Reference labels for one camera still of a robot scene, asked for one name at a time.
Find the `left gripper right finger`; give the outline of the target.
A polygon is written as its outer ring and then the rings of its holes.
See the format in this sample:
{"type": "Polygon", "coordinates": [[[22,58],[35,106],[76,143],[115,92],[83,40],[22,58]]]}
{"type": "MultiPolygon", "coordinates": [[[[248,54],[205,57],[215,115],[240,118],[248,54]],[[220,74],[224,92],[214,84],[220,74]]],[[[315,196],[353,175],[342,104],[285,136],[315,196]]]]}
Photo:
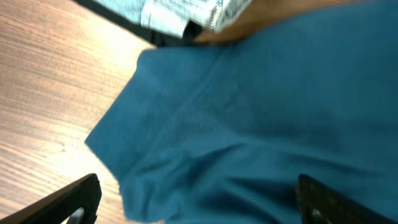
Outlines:
{"type": "Polygon", "coordinates": [[[302,224],[397,224],[305,174],[298,177],[297,205],[302,224]]]}

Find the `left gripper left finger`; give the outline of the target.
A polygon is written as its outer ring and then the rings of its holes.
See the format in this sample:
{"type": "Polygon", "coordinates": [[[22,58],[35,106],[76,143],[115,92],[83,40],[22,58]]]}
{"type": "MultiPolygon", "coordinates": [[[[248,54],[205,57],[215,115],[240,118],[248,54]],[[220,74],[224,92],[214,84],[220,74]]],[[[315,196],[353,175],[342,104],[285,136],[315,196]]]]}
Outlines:
{"type": "Polygon", "coordinates": [[[1,219],[1,224],[94,224],[101,196],[97,175],[88,174],[1,219]]]}

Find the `dark blue t-shirt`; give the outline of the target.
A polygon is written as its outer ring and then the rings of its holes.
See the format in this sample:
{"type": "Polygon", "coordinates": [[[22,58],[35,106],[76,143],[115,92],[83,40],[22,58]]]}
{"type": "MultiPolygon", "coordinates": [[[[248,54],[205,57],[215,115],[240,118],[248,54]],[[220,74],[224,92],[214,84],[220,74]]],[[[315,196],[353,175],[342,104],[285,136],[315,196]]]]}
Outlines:
{"type": "Polygon", "coordinates": [[[144,223],[298,223],[308,174],[397,219],[397,2],[141,53],[86,139],[144,223]]]}

